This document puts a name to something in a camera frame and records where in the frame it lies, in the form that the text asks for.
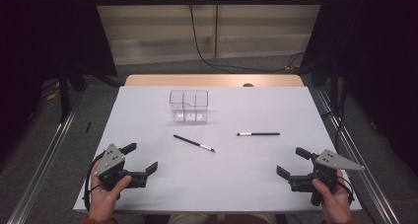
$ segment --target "clear plastic organizer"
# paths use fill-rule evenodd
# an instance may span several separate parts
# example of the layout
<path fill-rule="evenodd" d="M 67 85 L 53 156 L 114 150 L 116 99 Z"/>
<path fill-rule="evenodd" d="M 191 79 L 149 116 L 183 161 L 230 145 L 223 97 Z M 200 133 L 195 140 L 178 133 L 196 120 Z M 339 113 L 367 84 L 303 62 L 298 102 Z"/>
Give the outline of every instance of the clear plastic organizer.
<path fill-rule="evenodd" d="M 208 92 L 203 90 L 173 90 L 170 106 L 176 122 L 206 122 Z"/>

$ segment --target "marker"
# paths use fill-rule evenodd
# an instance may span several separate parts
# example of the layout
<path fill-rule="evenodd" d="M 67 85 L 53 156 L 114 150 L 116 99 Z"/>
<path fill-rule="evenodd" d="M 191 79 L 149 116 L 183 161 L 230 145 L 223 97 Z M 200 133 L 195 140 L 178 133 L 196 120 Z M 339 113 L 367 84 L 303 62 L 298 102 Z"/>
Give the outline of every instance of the marker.
<path fill-rule="evenodd" d="M 188 143 L 191 143 L 191 144 L 196 145 L 198 147 L 201 147 L 201 148 L 207 149 L 209 151 L 215 152 L 215 149 L 210 148 L 210 147 L 206 147 L 205 145 L 202 145 L 202 144 L 199 144 L 199 143 L 196 143 L 196 142 L 193 142 L 191 140 L 188 140 L 187 138 L 183 138 L 183 137 L 180 137 L 178 135 L 174 135 L 174 138 L 178 138 L 180 140 L 183 140 L 184 142 L 188 142 Z"/>
<path fill-rule="evenodd" d="M 254 136 L 254 135 L 280 135 L 280 133 L 237 133 L 237 136 Z"/>

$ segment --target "pen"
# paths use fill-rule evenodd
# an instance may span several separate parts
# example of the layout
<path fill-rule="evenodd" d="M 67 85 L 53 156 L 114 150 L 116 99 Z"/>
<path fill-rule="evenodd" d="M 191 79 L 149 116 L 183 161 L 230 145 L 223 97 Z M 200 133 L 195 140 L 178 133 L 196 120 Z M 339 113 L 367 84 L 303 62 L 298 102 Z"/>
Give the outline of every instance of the pen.
<path fill-rule="evenodd" d="M 215 152 L 215 149 L 213 149 L 213 148 L 206 147 L 205 145 L 202 145 L 202 144 L 199 144 L 199 143 L 193 142 L 193 141 L 191 141 L 191 140 L 188 140 L 187 138 L 183 138 L 183 137 L 178 136 L 178 135 L 176 135 L 176 134 L 174 135 L 174 138 L 178 138 L 178 139 L 180 139 L 180 140 L 183 140 L 184 142 L 188 142 L 188 143 L 191 143 L 191 144 L 196 145 L 196 146 L 198 146 L 198 147 L 201 147 L 201 148 L 207 149 L 207 150 L 209 150 L 209 151 Z"/>
<path fill-rule="evenodd" d="M 278 133 L 278 132 L 269 132 L 269 133 L 244 132 L 244 133 L 237 133 L 237 136 L 253 136 L 253 135 L 280 135 L 280 133 Z"/>

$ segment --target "gray floor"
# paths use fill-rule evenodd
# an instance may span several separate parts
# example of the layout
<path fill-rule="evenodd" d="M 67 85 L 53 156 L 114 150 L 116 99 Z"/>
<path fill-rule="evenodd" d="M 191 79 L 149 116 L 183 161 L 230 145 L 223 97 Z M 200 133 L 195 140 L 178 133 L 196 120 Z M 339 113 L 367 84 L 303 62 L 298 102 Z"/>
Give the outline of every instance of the gray floor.
<path fill-rule="evenodd" d="M 218 59 L 216 62 L 272 70 L 287 65 L 288 57 Z M 266 73 L 236 68 L 226 69 L 234 73 Z M 225 73 L 205 65 L 200 60 L 128 65 L 120 66 L 117 70 L 119 77 L 114 79 L 120 82 L 124 82 L 130 74 Z M 102 137 L 118 91 L 92 77 L 86 76 L 86 79 L 89 82 L 89 88 L 84 93 L 74 92 L 70 88 L 71 100 L 73 105 L 78 105 L 77 110 L 65 137 L 60 140 L 58 149 L 53 153 L 51 165 L 44 171 L 45 179 L 39 184 L 33 203 L 26 203 L 29 205 L 29 213 L 21 215 L 19 223 L 77 223 L 83 215 L 73 211 L 72 207 Z M 323 88 L 312 87 L 311 75 L 304 75 L 303 81 L 310 87 L 319 113 L 326 113 L 318 91 L 326 91 L 328 85 L 326 84 Z M 31 178 L 36 173 L 43 155 L 54 138 L 59 119 L 59 96 L 51 101 L 41 100 L 33 119 L 4 161 L 0 173 L 0 223 L 7 223 L 20 198 L 28 189 Z M 330 138 L 334 139 L 335 127 L 330 117 L 325 116 L 323 121 Z M 415 223 L 418 219 L 418 213 L 415 211 L 418 209 L 418 179 L 393 154 L 384 135 L 374 131 L 370 123 L 371 119 L 356 99 L 349 94 L 345 105 L 344 125 L 382 189 L 388 206 L 392 208 L 398 222 Z M 343 141 L 339 141 L 338 144 L 341 153 L 345 154 Z M 363 211 L 355 212 L 355 217 L 362 223 L 373 223 L 366 211 L 368 210 L 377 223 L 384 223 L 380 211 L 376 208 L 377 201 L 369 195 L 368 188 L 363 185 L 361 177 L 352 173 L 351 180 L 367 207 Z M 322 220 L 321 213 L 295 213 L 287 214 L 287 217 L 289 223 L 301 221 L 302 223 L 320 223 Z M 117 215 L 116 218 L 119 223 L 143 223 L 142 217 L 135 214 Z"/>

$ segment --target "wall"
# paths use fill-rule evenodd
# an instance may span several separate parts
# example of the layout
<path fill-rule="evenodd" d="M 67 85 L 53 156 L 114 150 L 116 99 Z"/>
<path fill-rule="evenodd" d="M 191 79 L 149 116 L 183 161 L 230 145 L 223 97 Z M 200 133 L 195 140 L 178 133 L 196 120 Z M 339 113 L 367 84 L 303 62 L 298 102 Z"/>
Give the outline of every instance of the wall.
<path fill-rule="evenodd" d="M 197 59 L 188 6 L 98 7 L 116 65 Z M 304 51 L 319 6 L 193 6 L 204 58 Z"/>

